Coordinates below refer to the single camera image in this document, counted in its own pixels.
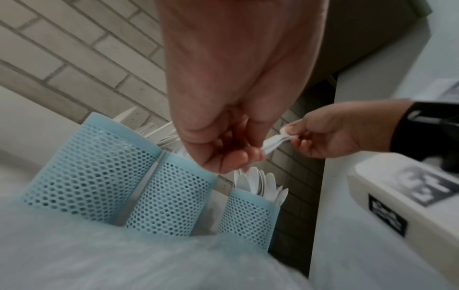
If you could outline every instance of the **utensil holder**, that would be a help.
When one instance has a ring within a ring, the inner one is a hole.
[[[280,209],[261,196],[233,188],[218,232],[240,236],[267,251]]]
[[[109,223],[162,150],[92,113],[24,192],[29,205]]]
[[[126,227],[150,234],[189,236],[217,176],[191,160],[165,153]]]

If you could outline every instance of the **black sleeve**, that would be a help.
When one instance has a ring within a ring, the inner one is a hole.
[[[459,172],[459,104],[414,103],[395,128],[391,152],[418,161],[440,156],[443,170]]]

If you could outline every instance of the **white device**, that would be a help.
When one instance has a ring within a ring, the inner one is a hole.
[[[348,174],[350,194],[374,218],[459,286],[459,179],[395,153]]]

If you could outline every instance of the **plastic bag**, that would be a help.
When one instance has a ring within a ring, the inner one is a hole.
[[[22,205],[0,208],[0,289],[311,289],[231,236],[174,238]]]

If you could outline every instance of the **human hand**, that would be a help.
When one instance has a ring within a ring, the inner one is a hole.
[[[204,168],[262,161],[260,147],[311,75],[327,0],[157,0],[172,120]]]
[[[311,158],[335,158],[361,150],[388,152],[408,100],[348,102],[322,107],[288,124],[292,147]]]

